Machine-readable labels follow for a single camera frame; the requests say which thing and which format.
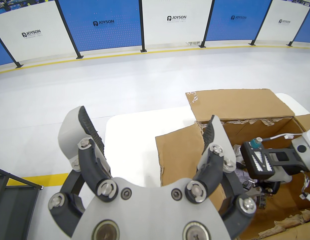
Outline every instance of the white floor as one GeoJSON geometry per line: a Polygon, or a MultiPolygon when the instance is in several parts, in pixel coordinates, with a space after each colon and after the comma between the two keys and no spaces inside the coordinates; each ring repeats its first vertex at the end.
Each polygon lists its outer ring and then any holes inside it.
{"type": "MultiPolygon", "coordinates": [[[[310,111],[310,49],[154,53],[2,73],[0,168],[20,177],[69,172],[57,134],[67,112],[79,105],[85,105],[104,139],[111,116],[184,106],[185,92],[228,88],[269,88],[310,111]]],[[[129,130],[128,125],[119,127],[129,130]]],[[[58,190],[40,192],[29,240],[68,239],[47,210],[48,199],[58,190]]],[[[85,204],[90,197],[84,195],[85,204]]]]}

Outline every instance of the black metal rack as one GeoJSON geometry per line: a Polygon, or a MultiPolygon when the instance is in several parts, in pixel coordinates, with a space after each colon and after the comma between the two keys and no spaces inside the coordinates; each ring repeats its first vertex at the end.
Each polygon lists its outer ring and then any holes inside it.
{"type": "Polygon", "coordinates": [[[0,169],[0,240],[26,240],[38,197],[44,187],[0,169]],[[25,185],[9,186],[9,179],[25,185]]]}

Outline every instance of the blue fence panel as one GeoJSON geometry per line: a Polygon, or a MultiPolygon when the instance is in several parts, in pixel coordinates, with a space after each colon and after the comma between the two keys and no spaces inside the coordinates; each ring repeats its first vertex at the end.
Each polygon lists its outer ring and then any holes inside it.
{"type": "Polygon", "coordinates": [[[60,0],[79,51],[141,45],[138,0],[60,0]]]}
{"type": "Polygon", "coordinates": [[[206,41],[252,40],[270,0],[215,0],[206,41]]]}
{"type": "Polygon", "coordinates": [[[4,65],[7,63],[12,63],[11,57],[7,54],[6,50],[3,48],[2,44],[0,43],[0,65],[4,65]]]}
{"type": "Polygon", "coordinates": [[[297,42],[308,42],[310,43],[310,12],[305,19],[305,22],[301,26],[295,41],[297,42]]]}

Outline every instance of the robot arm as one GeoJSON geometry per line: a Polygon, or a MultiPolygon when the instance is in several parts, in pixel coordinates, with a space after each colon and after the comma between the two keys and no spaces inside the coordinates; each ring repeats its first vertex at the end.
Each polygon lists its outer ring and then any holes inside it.
{"type": "Polygon", "coordinates": [[[145,188],[113,178],[103,144],[86,110],[70,111],[58,141],[73,170],[49,200],[58,226],[82,239],[233,239],[255,211],[234,173],[235,154],[224,128],[213,116],[204,133],[205,149],[193,179],[145,188]],[[85,210],[78,196],[84,182],[95,197],[85,210]],[[222,184],[227,199],[220,213],[208,196],[222,184]]]}

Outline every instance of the safety fence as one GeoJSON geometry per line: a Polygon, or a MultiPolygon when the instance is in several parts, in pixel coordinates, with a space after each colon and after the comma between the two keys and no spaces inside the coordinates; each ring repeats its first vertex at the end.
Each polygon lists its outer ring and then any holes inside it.
{"type": "Polygon", "coordinates": [[[0,65],[53,55],[216,40],[310,43],[299,0],[27,0],[0,7],[0,65]]]}

